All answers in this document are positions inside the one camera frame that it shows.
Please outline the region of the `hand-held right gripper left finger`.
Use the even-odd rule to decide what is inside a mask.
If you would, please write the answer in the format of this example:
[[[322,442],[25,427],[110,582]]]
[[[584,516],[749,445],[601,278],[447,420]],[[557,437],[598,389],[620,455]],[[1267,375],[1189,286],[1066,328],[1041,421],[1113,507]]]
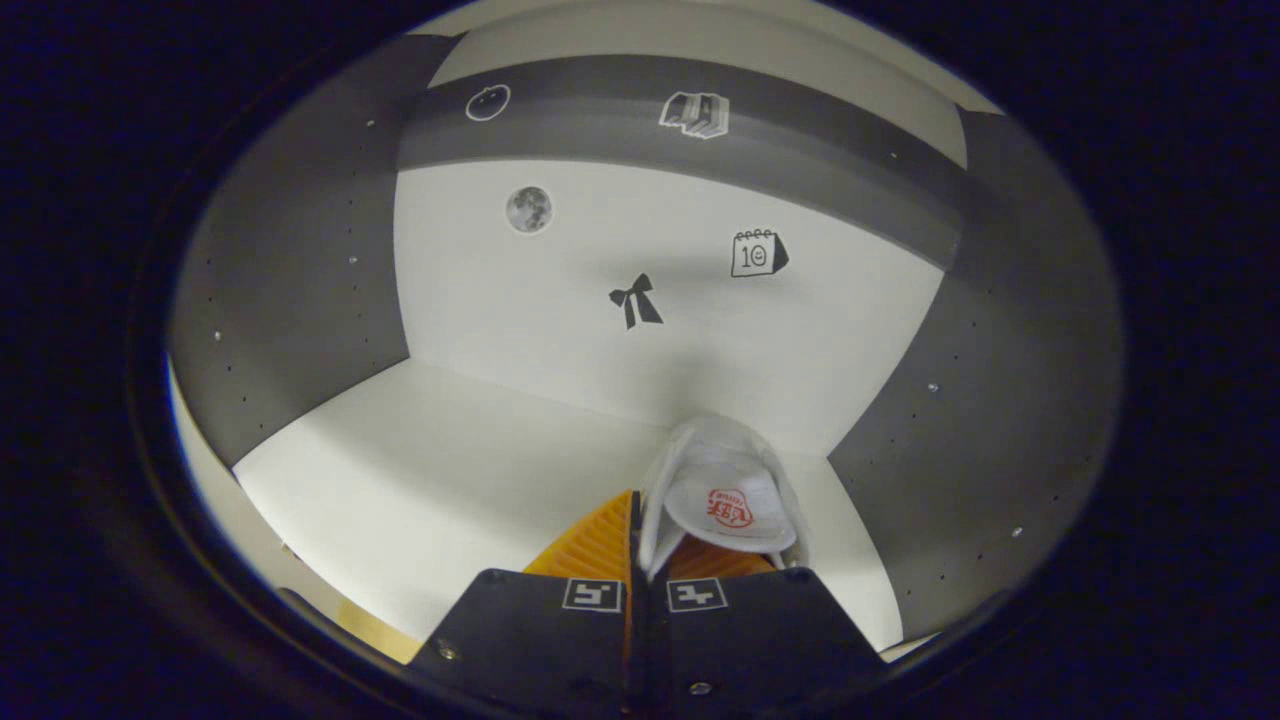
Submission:
[[[646,583],[627,489],[524,570],[481,570],[411,669],[527,720],[639,720],[646,703]]]

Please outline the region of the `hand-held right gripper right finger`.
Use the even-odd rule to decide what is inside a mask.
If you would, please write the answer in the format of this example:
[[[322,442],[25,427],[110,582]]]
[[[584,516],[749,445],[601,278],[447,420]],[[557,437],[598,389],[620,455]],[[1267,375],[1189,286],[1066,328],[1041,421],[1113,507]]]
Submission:
[[[808,568],[653,583],[646,720],[826,720],[886,664]]]

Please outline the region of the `white canvas shoe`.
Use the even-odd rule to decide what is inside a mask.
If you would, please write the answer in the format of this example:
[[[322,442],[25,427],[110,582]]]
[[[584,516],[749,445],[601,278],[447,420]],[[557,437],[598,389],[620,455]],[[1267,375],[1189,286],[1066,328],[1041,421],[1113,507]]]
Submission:
[[[639,495],[634,557],[648,580],[686,539],[762,556],[776,569],[808,566],[813,537],[774,448],[719,415],[676,427]]]

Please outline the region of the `grey shoe cabinet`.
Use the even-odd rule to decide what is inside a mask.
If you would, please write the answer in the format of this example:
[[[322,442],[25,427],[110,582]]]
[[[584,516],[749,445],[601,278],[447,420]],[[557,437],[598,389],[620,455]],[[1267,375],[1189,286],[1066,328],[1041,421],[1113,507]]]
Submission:
[[[1124,365],[1041,143],[813,0],[479,0],[323,72],[233,151],[168,329],[215,527],[401,661],[704,415],[918,659],[1075,527]]]

